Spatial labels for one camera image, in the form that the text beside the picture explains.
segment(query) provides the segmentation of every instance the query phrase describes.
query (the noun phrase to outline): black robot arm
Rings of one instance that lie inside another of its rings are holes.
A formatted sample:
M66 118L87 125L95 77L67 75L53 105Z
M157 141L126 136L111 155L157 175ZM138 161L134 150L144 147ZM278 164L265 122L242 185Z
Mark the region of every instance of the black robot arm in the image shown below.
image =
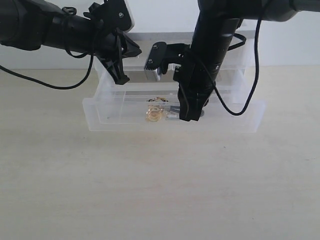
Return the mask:
M76 14L73 7L60 9L44 0L1 0L0 43L26 51L44 45L81 53L76 58L94 54L116 84L127 83L122 59L141 50L125 33L134 25L125 0L93 3L85 17Z
M215 81L242 20L259 20L258 23L262 20L284 22L299 11L320 12L320 0L198 0L198 5L200 14L192 44L180 46L172 61L165 59L166 65L180 65L176 68L173 79L179 83L179 117L184 121L198 121L213 91L219 94ZM163 67L164 60L161 57L166 56L166 52L173 47L171 44L165 48L152 49L152 62L147 61L145 69L154 71L158 68L158 73L165 74L163 69L166 68ZM258 78L259 74L256 74L252 93L241 112L232 112L224 105L229 113L239 116L246 111Z

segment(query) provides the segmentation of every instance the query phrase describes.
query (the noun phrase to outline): white table surface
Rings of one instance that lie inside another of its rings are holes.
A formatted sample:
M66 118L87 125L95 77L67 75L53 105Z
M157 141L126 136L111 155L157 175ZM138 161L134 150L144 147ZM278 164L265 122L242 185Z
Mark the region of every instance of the white table surface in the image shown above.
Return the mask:
M225 135L89 132L95 75L0 72L0 239L318 239L320 68L261 71L260 129Z

